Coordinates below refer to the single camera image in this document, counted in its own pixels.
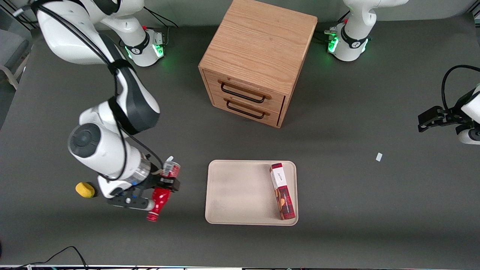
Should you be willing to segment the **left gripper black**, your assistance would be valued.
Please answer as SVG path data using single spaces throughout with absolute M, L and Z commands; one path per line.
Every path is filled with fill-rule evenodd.
M 458 99 L 456 104 L 449 108 L 444 99 L 444 110 L 441 106 L 433 106 L 418 115 L 418 132 L 446 125 L 471 126 L 471 118 L 461 110 L 469 101 L 470 99 Z

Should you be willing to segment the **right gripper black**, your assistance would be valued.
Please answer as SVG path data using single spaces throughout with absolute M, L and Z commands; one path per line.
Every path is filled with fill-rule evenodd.
M 108 198 L 108 204 L 116 207 L 124 207 L 133 210 L 150 211 L 154 208 L 155 203 L 151 198 L 144 198 L 143 192 L 148 189 L 158 187 L 170 190 L 171 192 L 178 192 L 180 189 L 180 181 L 177 178 L 165 179 L 161 178 L 160 174 L 149 174 L 149 176 L 141 183 L 135 184 L 120 192 L 113 198 Z

